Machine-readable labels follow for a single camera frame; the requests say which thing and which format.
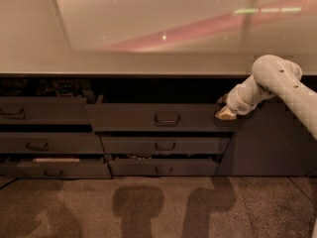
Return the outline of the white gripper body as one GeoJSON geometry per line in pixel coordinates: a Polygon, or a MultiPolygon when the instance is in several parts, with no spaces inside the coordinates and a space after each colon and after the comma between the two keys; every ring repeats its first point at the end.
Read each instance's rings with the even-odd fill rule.
{"type": "Polygon", "coordinates": [[[257,86],[238,84],[228,94],[227,106],[238,115],[247,115],[256,109],[261,100],[257,86]]]}

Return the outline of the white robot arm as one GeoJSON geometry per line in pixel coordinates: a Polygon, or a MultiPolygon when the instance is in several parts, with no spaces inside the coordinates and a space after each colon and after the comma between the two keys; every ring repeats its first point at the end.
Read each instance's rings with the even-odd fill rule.
{"type": "Polygon", "coordinates": [[[216,114],[238,125],[220,173],[241,178],[256,238],[316,238],[317,94],[301,76],[298,64],[263,56],[216,114]]]}

